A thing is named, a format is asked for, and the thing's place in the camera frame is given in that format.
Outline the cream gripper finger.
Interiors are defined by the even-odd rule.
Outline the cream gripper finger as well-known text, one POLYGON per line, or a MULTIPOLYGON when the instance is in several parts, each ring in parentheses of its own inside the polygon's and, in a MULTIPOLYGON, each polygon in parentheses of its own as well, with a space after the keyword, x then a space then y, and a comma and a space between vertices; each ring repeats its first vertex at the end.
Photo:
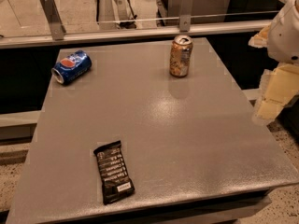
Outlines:
POLYGON ((299 65, 279 63, 273 71, 264 70, 259 85, 252 121, 268 125, 299 92, 299 65))
POLYGON ((250 38, 249 45, 257 49, 267 48, 269 30, 270 26, 265 26, 259 33, 250 38))

